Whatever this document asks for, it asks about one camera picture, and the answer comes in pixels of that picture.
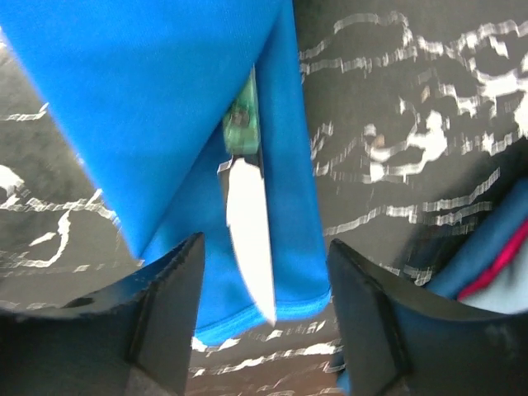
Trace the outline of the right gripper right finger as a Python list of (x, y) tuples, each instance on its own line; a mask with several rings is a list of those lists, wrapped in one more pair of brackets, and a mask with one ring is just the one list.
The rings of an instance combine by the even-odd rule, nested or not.
[(435, 295), (339, 239), (328, 274), (352, 394), (527, 393), (526, 314)]

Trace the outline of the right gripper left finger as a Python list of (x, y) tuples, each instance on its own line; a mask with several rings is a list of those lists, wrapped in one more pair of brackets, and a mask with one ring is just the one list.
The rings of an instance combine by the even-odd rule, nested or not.
[(196, 233), (62, 307), (3, 310), (2, 394), (184, 394), (204, 268)]

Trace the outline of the knife with green handle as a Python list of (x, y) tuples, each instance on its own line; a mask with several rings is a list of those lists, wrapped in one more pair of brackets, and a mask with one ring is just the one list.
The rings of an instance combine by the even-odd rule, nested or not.
[(276, 297), (254, 69), (224, 115), (222, 131), (230, 159), (219, 165), (217, 174), (234, 257), (258, 312), (274, 325)]

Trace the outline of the blue cloth napkin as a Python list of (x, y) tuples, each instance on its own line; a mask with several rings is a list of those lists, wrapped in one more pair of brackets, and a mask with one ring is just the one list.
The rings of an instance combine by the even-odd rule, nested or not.
[(218, 166), (221, 120), (257, 78), (276, 314), (330, 300), (290, 1), (4, 1), (1, 27), (131, 252), (205, 235), (196, 337), (264, 323), (238, 271)]

